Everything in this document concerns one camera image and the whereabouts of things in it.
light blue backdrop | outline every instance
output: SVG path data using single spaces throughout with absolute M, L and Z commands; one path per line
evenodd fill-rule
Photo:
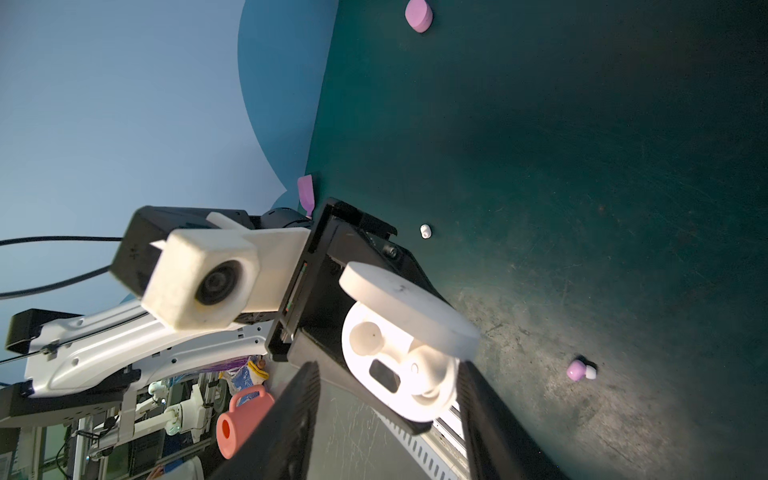
M 314 18 L 283 15 L 282 4 L 273 4 L 261 13 L 275 22 L 243 22 L 255 45 L 240 55 L 240 69 L 261 78 L 243 88 L 250 92 L 247 110 L 238 70 L 243 0 L 0 2 L 0 238 L 120 236 L 145 204 L 252 214 L 278 198 L 295 206 L 336 12 L 335 2 L 296 2 L 324 6 Z M 249 1 L 246 12 L 259 8 Z M 260 30 L 264 22 L 283 28 Z M 273 42 L 284 47 L 280 55 Z M 300 52 L 291 55 L 291 48 Z M 283 108 L 283 101 L 290 104 Z M 294 130 L 300 134 L 286 135 Z M 281 150 L 282 136 L 295 141 L 292 154 Z M 268 161 L 264 144 L 283 153 Z M 0 248 L 0 290 L 107 265 L 115 247 Z M 27 308 L 94 313 L 125 295 L 105 275 L 2 301 L 0 331 Z M 22 373 L 23 361 L 0 366 L 0 381 L 18 381 Z

pink eraser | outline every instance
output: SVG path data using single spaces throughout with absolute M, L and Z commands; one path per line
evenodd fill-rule
M 299 202 L 301 207 L 306 210 L 306 215 L 312 218 L 312 210 L 315 210 L 315 190 L 312 185 L 312 175 L 299 177 Z
M 568 371 L 566 373 L 568 374 L 569 379 L 578 382 L 587 374 L 587 366 L 581 360 L 574 360 L 568 366 Z
M 432 24 L 432 9 L 425 0 L 411 0 L 406 7 L 406 20 L 418 33 L 424 33 Z

green table surface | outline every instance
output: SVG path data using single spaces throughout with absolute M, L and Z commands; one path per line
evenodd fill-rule
M 318 198 L 399 229 L 572 478 L 768 478 L 768 4 L 405 4 L 339 3 Z

metal frame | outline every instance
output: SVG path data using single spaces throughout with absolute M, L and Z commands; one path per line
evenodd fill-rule
M 237 326 L 235 330 L 210 333 L 188 340 L 135 362 L 132 368 L 141 371 L 141 377 L 131 383 L 123 395 L 115 443 L 105 442 L 99 445 L 99 450 L 134 439 L 136 395 L 150 383 L 193 372 L 228 359 L 265 355 L 266 333 L 270 330 L 272 321 Z
M 45 427 L 26 427 L 19 432 L 16 445 L 17 472 L 28 480 L 41 480 L 45 471 Z M 8 475 L 12 477 L 13 465 L 8 465 Z
M 434 428 L 427 433 L 414 436 L 395 425 L 384 415 L 376 414 L 428 477 L 436 480 L 469 480 L 467 459 L 446 455 L 445 450 L 438 445 L 440 434 Z
M 167 464 L 169 464 L 171 462 L 175 462 L 179 458 L 184 458 L 184 457 L 189 456 L 189 455 L 194 455 L 194 454 L 196 454 L 198 452 L 203 451 L 205 448 L 207 448 L 212 443 L 214 443 L 214 439 L 213 438 L 209 438 L 209 439 L 205 439 L 205 440 L 200 440 L 198 443 L 195 443 L 194 445 L 190 445 L 190 446 L 186 447 L 185 449 L 181 449 L 178 452 L 172 453 L 172 454 L 170 454 L 170 455 L 168 455 L 166 457 L 159 458 L 155 462 L 154 466 L 152 468 L 149 468 L 148 470 L 144 470 L 143 472 L 139 472 L 139 473 L 137 473 L 136 475 L 133 475 L 133 476 L 131 476 L 129 474 L 122 475 L 122 476 L 117 477 L 115 480 L 137 480 L 137 478 L 146 477 L 147 474 L 152 472 L 152 470 L 154 470 L 156 467 L 158 467 L 160 465 L 167 465 Z
M 88 416 L 78 420 L 78 430 L 86 432 L 91 431 L 93 424 L 93 418 Z M 74 461 L 72 462 L 72 478 L 73 480 L 80 480 L 80 477 L 85 472 L 85 463 L 88 461 L 85 457 L 88 456 L 87 439 L 78 435 L 74 439 Z
M 32 351 L 46 348 L 49 351 L 27 358 L 25 377 L 31 380 L 33 393 L 30 396 L 64 396 L 83 392 L 98 386 L 110 374 L 125 366 L 134 364 L 135 369 L 141 368 L 139 365 L 154 366 L 156 362 L 147 364 L 143 360 L 158 353 L 167 357 L 167 349 L 182 343 L 193 342 L 203 336 L 206 337 L 204 344 L 220 344 L 226 342 L 225 338 L 237 339 L 239 333 L 232 332 L 243 327 L 240 323 L 231 323 L 223 331 L 177 332 L 147 313 L 138 300 L 93 316 L 53 320 L 43 326 L 40 336 L 30 345 Z M 182 348 L 199 349 L 200 344 L 190 343 Z M 207 358 L 201 360 L 204 363 L 196 366 L 206 365 L 208 360 L 212 363 L 227 358 L 233 357 L 212 356 L 209 352 Z M 142 379 L 146 378 L 147 375 L 142 373 Z

pink block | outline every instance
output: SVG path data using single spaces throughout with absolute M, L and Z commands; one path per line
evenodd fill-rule
M 237 406 L 238 400 L 254 392 L 259 396 Z M 224 458 L 232 458 L 274 404 L 274 397 L 266 392 L 264 385 L 248 387 L 232 397 L 230 411 L 219 415 L 216 422 L 216 441 Z
M 297 183 L 301 207 L 306 210 L 306 215 L 312 218 L 312 210 L 315 210 L 315 190 L 312 186 L 312 175 L 300 177 Z
M 406 6 L 406 20 L 418 33 L 424 33 L 432 24 L 432 9 L 425 0 L 411 0 Z
M 568 371 L 566 373 L 569 379 L 578 382 L 583 379 L 584 375 L 587 373 L 587 366 L 581 360 L 574 360 L 568 366 Z

